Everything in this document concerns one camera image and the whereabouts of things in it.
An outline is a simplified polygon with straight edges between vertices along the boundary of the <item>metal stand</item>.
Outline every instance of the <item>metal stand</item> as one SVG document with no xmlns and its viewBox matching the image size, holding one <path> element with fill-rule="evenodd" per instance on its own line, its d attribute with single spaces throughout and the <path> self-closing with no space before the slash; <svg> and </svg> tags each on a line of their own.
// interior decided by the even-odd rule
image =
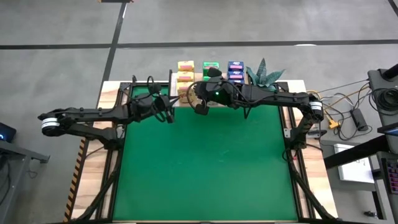
<svg viewBox="0 0 398 224">
<path fill-rule="evenodd" d="M 18 196 L 18 191 L 21 189 L 20 183 L 29 168 L 30 160 L 37 159 L 40 163 L 48 163 L 50 156 L 18 147 L 6 141 L 0 141 L 0 152 L 5 152 L 2 156 L 7 158 L 4 166 L 5 169 L 8 169 L 5 183 L 9 185 L 9 188 L 5 186 L 0 189 L 0 197 L 4 197 L 2 204 L 0 204 L 0 224 L 3 224 L 7 223 L 10 211 Z"/>
<path fill-rule="evenodd" d="M 40 163 L 48 163 L 50 159 L 50 156 L 46 156 L 38 152 L 18 147 L 15 144 L 11 144 L 6 141 L 0 141 L 0 151 L 6 152 L 8 154 L 19 154 L 23 156 L 28 156 L 32 159 L 37 159 L 38 161 L 40 161 Z"/>
</svg>

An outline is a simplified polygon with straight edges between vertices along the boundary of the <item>green box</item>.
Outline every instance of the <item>green box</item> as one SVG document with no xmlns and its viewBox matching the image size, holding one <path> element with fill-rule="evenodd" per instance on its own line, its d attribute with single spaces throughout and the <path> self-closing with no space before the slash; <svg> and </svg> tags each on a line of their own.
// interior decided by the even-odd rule
<svg viewBox="0 0 398 224">
<path fill-rule="evenodd" d="M 209 68 L 220 69 L 220 64 L 218 62 L 203 62 L 203 76 L 207 76 Z"/>
</svg>

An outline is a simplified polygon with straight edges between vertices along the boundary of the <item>power adapter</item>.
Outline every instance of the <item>power adapter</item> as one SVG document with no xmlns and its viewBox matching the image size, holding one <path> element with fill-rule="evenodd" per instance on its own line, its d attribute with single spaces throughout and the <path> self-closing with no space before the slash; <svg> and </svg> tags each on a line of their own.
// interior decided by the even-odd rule
<svg viewBox="0 0 398 224">
<path fill-rule="evenodd" d="M 358 131 L 367 131 L 369 129 L 368 124 L 366 124 L 365 118 L 363 117 L 362 112 L 359 108 L 350 110 L 349 112 L 351 113 L 356 129 Z"/>
</svg>

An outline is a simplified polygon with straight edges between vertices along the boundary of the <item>green tabletop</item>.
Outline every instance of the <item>green tabletop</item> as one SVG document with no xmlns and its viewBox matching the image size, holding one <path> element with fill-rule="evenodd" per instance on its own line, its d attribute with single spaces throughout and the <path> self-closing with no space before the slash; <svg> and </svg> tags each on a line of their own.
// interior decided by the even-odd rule
<svg viewBox="0 0 398 224">
<path fill-rule="evenodd" d="M 296 220 L 283 150 L 275 106 L 254 108 L 248 119 L 231 108 L 207 116 L 176 108 L 173 124 L 132 123 L 113 218 Z"/>
</svg>

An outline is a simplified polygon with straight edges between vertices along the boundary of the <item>artificial plant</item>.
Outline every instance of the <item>artificial plant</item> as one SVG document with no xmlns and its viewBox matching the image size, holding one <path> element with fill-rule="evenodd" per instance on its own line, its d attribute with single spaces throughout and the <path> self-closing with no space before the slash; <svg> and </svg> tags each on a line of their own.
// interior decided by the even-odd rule
<svg viewBox="0 0 398 224">
<path fill-rule="evenodd" d="M 284 71 L 283 69 L 282 71 L 271 72 L 267 75 L 266 60 L 264 58 L 261 60 L 256 74 L 253 73 L 250 67 L 246 67 L 246 73 L 250 76 L 252 84 L 261 88 L 267 88 L 268 90 L 276 90 L 271 84 L 276 82 Z"/>
</svg>

